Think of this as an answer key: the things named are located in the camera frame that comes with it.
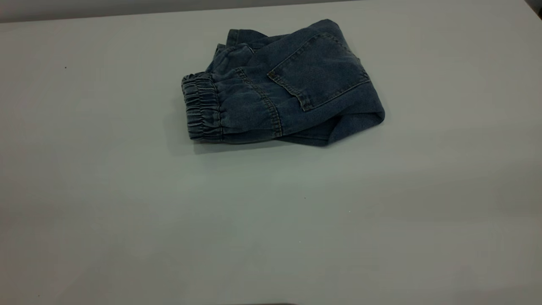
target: white table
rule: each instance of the white table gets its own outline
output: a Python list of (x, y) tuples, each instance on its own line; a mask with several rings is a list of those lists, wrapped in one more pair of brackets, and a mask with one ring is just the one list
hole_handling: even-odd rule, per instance
[[(195, 144), (228, 29), (342, 27), (386, 121)], [(0, 304), (542, 303), (542, 22), (522, 0), (0, 24)]]

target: seam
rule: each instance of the seam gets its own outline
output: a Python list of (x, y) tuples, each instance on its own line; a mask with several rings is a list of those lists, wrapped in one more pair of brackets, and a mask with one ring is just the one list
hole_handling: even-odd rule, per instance
[(220, 127), (220, 141), (224, 141), (224, 128), (222, 127), (222, 113), (220, 111), (220, 102), (218, 101), (218, 89), (216, 88), (216, 85), (215, 85), (215, 82), (210, 78), (209, 79), (211, 81), (211, 84), (212, 84), (212, 87), (214, 89), (214, 93), (215, 93), (215, 100), (216, 100), (216, 104), (218, 105), (218, 126)]
[[(199, 87), (199, 84), (198, 84), (198, 81), (195, 80), (194, 81), (194, 85), (196, 85), (196, 90), (197, 90), (197, 93), (198, 93), (198, 101), (201, 101), (202, 100), (202, 96), (201, 96), (201, 90), (200, 90), (200, 87)], [(201, 105), (198, 105), (198, 112), (199, 112), (199, 134), (201, 134), (203, 136), (203, 126), (205, 125), (203, 123), (203, 113), (202, 113), (202, 107)]]
[(242, 68), (236, 68), (237, 74), (241, 77), (241, 79), (249, 86), (252, 87), (254, 91), (256, 91), (260, 97), (263, 100), (263, 104), (267, 108), (267, 111), (269, 112), (269, 115), (271, 115), (272, 118), (272, 124), (273, 128), (275, 129), (275, 137), (281, 137), (282, 136), (282, 124), (280, 123), (280, 117), (279, 112), (276, 110), (275, 105), (273, 102), (269, 99), (269, 97), (266, 95), (265, 91), (255, 83), (253, 83), (248, 76), (245, 74)]
[(300, 137), (300, 136), (284, 136), (283, 138), (300, 138), (300, 139), (310, 139), (310, 140), (320, 140), (320, 141), (329, 141), (329, 139), (321, 139), (321, 138), (309, 138), (309, 137)]
[(288, 56), (287, 58), (282, 60), (278, 65), (276, 65), (271, 71), (269, 71), (267, 73), (267, 76), (269, 78), (271, 78), (274, 82), (276, 82), (280, 86), (284, 87), (284, 89), (286, 89), (286, 91), (288, 91), (291, 95), (297, 97), (299, 103), (301, 104), (301, 108), (304, 111), (309, 111), (309, 110), (312, 110), (312, 109), (317, 108), (319, 106), (325, 105), (329, 101), (331, 101), (332, 99), (335, 99), (335, 98), (341, 96), (342, 94), (346, 93), (347, 91), (352, 90), (353, 88), (355, 88), (355, 87), (357, 87), (359, 85), (362, 85), (362, 84), (365, 84), (365, 83), (371, 81), (371, 79), (367, 75), (367, 72), (365, 71), (365, 69), (363, 69), (363, 66), (361, 66), (361, 63), (360, 63), (360, 66), (359, 66), (360, 71), (359, 71), (359, 78), (358, 79), (351, 82), (350, 84), (345, 85), (343, 87), (344, 89), (337, 90), (335, 94), (330, 94), (329, 96), (325, 96), (323, 102), (321, 102), (318, 105), (314, 106), (311, 103), (311, 100), (308, 97), (306, 97), (299, 90), (293, 88), (280, 75), (277, 75), (275, 73), (275, 71), (277, 69), (284, 69), (284, 68), (287, 68), (287, 67), (291, 66), (294, 63), (295, 59), (297, 59), (301, 54), (303, 54), (303, 52), (305, 52), (305, 50), (314, 43), (314, 41), (316, 41), (318, 38), (321, 38), (321, 37), (326, 38), (328, 40), (331, 40), (332, 42), (335, 42), (340, 48), (345, 50), (350, 55), (354, 56), (359, 62), (359, 59), (356, 57), (356, 55), (354, 53), (352, 53), (352, 51), (347, 46), (342, 44), (335, 36), (324, 32), (324, 33), (318, 33), (318, 34), (312, 36), (307, 41), (305, 41), (299, 48), (297, 48), (292, 54), (290, 54), (290, 56)]

